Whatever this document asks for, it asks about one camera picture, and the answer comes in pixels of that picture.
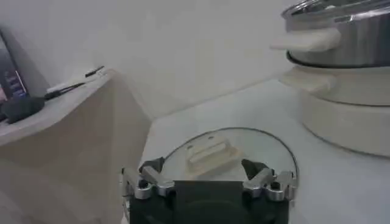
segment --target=screen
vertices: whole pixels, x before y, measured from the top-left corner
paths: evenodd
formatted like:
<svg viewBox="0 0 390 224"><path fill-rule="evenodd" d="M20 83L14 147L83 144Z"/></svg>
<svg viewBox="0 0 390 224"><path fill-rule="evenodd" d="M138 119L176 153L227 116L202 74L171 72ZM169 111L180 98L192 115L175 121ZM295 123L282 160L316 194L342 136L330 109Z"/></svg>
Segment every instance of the screen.
<svg viewBox="0 0 390 224"><path fill-rule="evenodd" d="M0 33L0 103L13 97L26 95L27 89Z"/></svg>

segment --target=stainless steel pot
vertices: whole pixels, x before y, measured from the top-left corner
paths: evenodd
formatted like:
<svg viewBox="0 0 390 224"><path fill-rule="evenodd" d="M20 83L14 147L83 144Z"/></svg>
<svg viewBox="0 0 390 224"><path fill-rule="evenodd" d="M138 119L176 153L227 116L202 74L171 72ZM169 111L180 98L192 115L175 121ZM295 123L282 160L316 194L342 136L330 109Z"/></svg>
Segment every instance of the stainless steel pot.
<svg viewBox="0 0 390 224"><path fill-rule="evenodd" d="M306 0L288 9L286 35L273 48L321 68L390 66L390 1Z"/></svg>

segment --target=pot handle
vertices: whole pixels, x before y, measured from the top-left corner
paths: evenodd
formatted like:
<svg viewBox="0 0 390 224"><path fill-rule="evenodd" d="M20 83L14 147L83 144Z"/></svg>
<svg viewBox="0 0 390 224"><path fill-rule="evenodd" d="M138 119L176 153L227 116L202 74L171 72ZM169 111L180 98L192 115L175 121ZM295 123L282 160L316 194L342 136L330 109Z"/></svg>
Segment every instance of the pot handle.
<svg viewBox="0 0 390 224"><path fill-rule="evenodd" d="M336 47L341 33L336 28L288 32L280 35L271 44L271 49L322 52Z"/></svg>
<svg viewBox="0 0 390 224"><path fill-rule="evenodd" d="M279 78L279 82L308 93L324 93L335 86L336 78L333 75L309 74L292 69Z"/></svg>

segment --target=glass pot lid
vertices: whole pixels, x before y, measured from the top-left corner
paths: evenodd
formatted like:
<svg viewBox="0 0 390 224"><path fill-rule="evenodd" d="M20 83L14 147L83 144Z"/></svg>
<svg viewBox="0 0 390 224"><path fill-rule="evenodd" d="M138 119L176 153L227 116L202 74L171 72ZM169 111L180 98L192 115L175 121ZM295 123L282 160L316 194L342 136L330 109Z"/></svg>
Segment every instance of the glass pot lid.
<svg viewBox="0 0 390 224"><path fill-rule="evenodd" d="M278 137L251 128L224 128L190 139L166 157L161 174L170 180L247 181L242 163L267 166L298 179L293 153Z"/></svg>
<svg viewBox="0 0 390 224"><path fill-rule="evenodd" d="M313 22L332 19L334 23L351 22L389 13L386 0L305 0L286 9L282 17Z"/></svg>

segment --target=white countertop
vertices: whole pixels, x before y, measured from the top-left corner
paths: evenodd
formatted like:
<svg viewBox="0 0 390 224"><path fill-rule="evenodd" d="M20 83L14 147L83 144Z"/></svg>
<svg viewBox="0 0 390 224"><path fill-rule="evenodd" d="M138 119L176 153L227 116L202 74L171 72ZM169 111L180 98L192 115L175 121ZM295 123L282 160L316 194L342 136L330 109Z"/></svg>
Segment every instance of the white countertop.
<svg viewBox="0 0 390 224"><path fill-rule="evenodd" d="M390 159L340 149L313 136L299 122L297 93L276 80L157 119L142 161L224 127L266 130L291 148L300 169L292 223L390 222Z"/></svg>

